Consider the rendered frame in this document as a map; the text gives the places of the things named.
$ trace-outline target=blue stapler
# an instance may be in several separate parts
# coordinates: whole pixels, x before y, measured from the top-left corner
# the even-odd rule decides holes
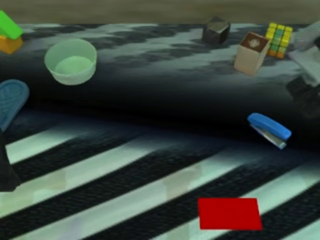
[[[260,113],[252,113],[248,116],[251,127],[279,149],[286,147],[286,141],[291,137],[291,131],[280,123]]]

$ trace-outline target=striped surface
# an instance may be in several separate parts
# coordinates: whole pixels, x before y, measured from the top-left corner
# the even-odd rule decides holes
[[[5,136],[23,184],[0,194],[1,240],[320,236],[314,153],[27,110]],[[264,231],[200,231],[198,197],[258,198]]]

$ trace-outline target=red rectangle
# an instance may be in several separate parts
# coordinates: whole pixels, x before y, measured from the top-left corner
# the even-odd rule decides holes
[[[199,198],[202,230],[262,230],[256,198]]]

